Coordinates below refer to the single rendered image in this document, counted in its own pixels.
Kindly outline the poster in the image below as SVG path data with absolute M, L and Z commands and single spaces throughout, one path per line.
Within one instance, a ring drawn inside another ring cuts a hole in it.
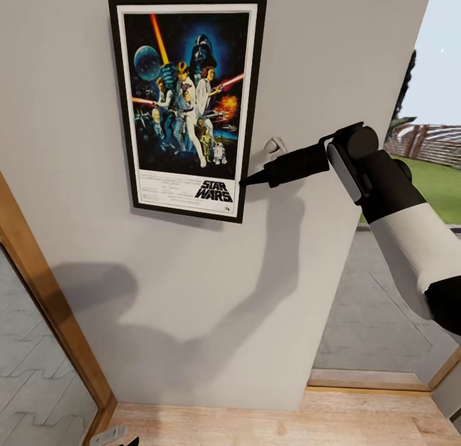
M 243 222 L 267 0 L 108 0 L 133 207 Z

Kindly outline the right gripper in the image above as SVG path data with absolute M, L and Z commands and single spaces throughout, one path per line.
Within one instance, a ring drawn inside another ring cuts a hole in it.
M 310 175 L 303 148 L 278 156 L 276 160 L 264 164 L 264 170 L 255 173 L 239 182 L 240 186 L 269 183 L 271 188 L 281 183 L 292 182 Z

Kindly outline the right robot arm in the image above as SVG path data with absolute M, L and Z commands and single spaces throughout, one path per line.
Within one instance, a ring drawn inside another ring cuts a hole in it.
M 409 167 L 378 150 L 378 136 L 359 122 L 287 154 L 272 136 L 264 149 L 271 161 L 240 186 L 271 188 L 334 171 L 362 212 L 387 262 L 396 288 L 422 319 L 434 320 L 461 347 L 461 240 L 412 185 Z M 333 141 L 325 149 L 324 142 Z

